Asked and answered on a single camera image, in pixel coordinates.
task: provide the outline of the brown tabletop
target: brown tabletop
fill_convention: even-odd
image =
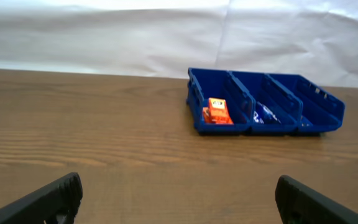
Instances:
[[[281,223],[282,174],[358,212],[358,89],[321,136],[199,136],[186,82],[0,70],[0,207],[75,171],[76,223]]]

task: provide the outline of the blue wrapper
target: blue wrapper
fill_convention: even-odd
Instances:
[[[254,121],[258,124],[281,124],[276,115],[267,106],[259,102],[256,103]]]

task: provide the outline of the white sheet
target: white sheet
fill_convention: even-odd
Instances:
[[[0,68],[187,78],[188,67],[358,87],[358,2],[0,0]]]

